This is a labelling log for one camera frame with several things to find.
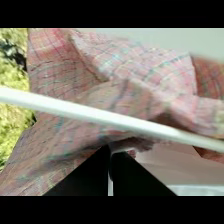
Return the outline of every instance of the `black pants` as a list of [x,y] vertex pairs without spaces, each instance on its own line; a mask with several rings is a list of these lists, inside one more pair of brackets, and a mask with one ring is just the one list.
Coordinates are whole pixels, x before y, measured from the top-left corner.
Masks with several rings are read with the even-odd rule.
[[126,152],[111,156],[105,146],[44,196],[107,196],[108,172],[114,196],[175,196]]

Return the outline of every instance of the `white cord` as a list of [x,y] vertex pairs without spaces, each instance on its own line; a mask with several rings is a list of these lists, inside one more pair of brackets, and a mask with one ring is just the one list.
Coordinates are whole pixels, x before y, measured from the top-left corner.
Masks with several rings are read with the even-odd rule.
[[220,140],[52,97],[2,87],[0,88],[0,101],[62,117],[99,125],[111,125],[118,130],[127,130],[224,153],[224,142]]

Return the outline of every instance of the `checkered fabric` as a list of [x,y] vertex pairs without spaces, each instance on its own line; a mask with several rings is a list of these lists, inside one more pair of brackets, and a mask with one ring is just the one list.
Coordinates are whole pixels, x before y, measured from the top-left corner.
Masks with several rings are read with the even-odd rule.
[[[31,91],[224,137],[224,65],[76,29],[30,29]],[[0,195],[43,195],[99,147],[147,150],[154,139],[37,112],[0,175]]]

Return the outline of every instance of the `white rod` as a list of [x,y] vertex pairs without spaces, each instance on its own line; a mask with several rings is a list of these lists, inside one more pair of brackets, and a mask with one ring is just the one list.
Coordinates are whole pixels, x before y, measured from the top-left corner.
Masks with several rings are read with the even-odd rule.
[[0,88],[0,101],[224,153],[224,142],[220,140],[52,97],[2,87]]

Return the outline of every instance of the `grass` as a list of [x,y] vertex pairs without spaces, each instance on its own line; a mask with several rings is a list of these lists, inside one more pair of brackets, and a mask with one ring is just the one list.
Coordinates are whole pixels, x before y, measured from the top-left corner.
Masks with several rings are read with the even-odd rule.
[[[8,40],[26,57],[27,31],[27,28],[0,28],[0,41]],[[0,86],[29,91],[27,73],[14,59],[5,58],[3,50],[0,50]],[[0,103],[0,171],[20,135],[32,123],[33,111]]]

